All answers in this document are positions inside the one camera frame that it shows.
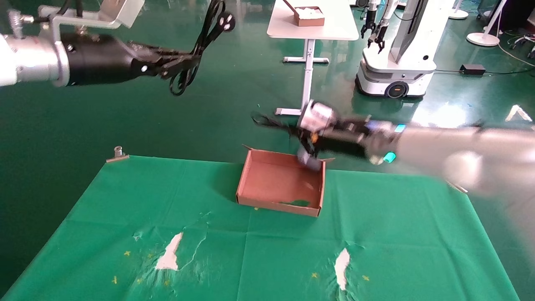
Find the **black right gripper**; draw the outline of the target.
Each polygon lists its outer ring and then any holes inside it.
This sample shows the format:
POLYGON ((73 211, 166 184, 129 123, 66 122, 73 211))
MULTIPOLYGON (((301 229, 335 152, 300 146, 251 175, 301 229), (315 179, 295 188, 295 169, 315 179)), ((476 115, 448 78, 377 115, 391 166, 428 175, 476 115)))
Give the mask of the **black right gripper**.
POLYGON ((370 135, 370 129, 365 121, 349 119, 314 134, 296 125, 289 125, 288 133, 298 139, 305 154, 312 158, 318 158, 320 152, 365 158, 365 147, 362 142, 370 135))

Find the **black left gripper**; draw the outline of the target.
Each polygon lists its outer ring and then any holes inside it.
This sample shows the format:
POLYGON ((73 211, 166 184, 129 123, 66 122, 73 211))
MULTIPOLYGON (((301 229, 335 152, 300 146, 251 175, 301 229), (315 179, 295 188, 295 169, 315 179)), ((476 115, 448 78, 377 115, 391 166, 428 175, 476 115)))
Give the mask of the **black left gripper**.
POLYGON ((202 56, 162 46, 123 42, 107 34, 68 34, 69 86, 116 84, 140 76, 169 79, 197 66, 202 56), (144 59, 155 54, 163 62, 149 64, 144 59))

